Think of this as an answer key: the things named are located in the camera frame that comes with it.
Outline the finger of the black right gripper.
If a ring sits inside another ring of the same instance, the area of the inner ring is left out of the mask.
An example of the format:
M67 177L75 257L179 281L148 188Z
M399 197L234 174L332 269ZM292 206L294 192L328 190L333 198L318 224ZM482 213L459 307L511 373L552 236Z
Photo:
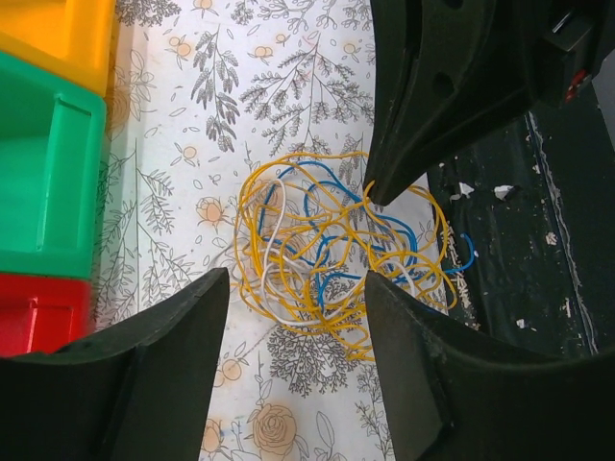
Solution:
M369 151L369 180L384 166L384 151L406 92L420 47L422 3L384 0L371 3L376 51L374 131Z

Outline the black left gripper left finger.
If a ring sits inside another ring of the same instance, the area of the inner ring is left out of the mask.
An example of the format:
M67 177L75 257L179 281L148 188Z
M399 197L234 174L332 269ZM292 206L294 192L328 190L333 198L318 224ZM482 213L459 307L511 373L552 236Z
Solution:
M215 268L56 352L1 362L5 460L195 460L230 298Z

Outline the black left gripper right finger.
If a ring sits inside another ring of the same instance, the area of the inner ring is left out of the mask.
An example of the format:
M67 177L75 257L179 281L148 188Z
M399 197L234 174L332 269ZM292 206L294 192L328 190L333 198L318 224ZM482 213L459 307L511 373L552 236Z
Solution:
M613 351L566 359L518 348L375 272L365 301L397 459L613 458Z

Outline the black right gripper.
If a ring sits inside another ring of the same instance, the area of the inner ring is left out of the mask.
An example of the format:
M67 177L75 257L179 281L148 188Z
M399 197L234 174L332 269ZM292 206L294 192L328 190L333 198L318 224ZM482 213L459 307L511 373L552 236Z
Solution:
M614 50L612 1L420 2L420 47L373 181L368 158L381 206L536 103L572 102Z

